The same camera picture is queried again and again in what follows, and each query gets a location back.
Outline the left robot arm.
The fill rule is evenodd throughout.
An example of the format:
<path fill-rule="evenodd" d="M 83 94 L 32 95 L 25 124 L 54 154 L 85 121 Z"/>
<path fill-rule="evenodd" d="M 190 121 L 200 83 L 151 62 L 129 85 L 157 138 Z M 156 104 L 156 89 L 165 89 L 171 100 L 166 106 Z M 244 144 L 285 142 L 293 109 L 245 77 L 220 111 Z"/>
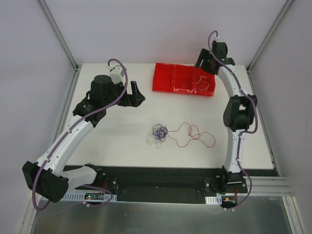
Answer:
<path fill-rule="evenodd" d="M 39 194 L 56 203 L 69 189 L 88 185 L 97 190 L 102 186 L 103 170 L 98 166 L 88 163 L 70 171 L 63 169 L 82 140 L 105 117 L 109 107 L 138 107 L 145 100 L 136 81 L 131 81 L 130 85 L 132 93 L 128 94 L 127 84 L 122 80 L 113 83 L 111 76 L 95 76 L 91 89 L 76 105 L 68 125 L 53 145 L 34 163 L 24 164 L 22 171 L 33 195 Z"/>

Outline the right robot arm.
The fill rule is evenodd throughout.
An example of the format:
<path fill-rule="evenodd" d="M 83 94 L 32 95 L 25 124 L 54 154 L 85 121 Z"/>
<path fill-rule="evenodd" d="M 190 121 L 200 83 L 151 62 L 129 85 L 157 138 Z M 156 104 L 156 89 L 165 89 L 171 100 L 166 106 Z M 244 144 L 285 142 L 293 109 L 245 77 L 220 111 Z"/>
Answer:
<path fill-rule="evenodd" d="M 248 94 L 241 86 L 236 75 L 235 63 L 227 57 L 226 43 L 213 40 L 209 49 L 202 49 L 195 63 L 195 68 L 217 75 L 224 84 L 229 101 L 223 113 L 223 123 L 228 130 L 228 146 L 222 173 L 218 179 L 219 186 L 224 192 L 231 192 L 238 183 L 243 181 L 243 169 L 240 159 L 249 127 L 257 121 L 257 97 Z"/>

